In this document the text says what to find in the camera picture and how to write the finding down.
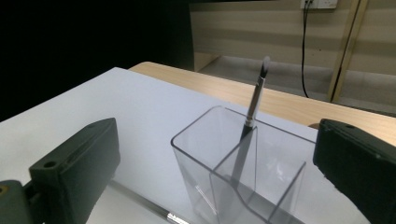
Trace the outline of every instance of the pen holder compartment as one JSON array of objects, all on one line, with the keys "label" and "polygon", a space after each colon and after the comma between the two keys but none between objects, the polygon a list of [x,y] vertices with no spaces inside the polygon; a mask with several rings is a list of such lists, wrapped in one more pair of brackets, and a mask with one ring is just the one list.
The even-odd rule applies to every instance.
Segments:
[{"label": "pen holder compartment", "polygon": [[172,139],[194,212],[207,223],[302,223],[299,149],[313,143],[259,120],[241,139],[245,119],[216,106]]}]

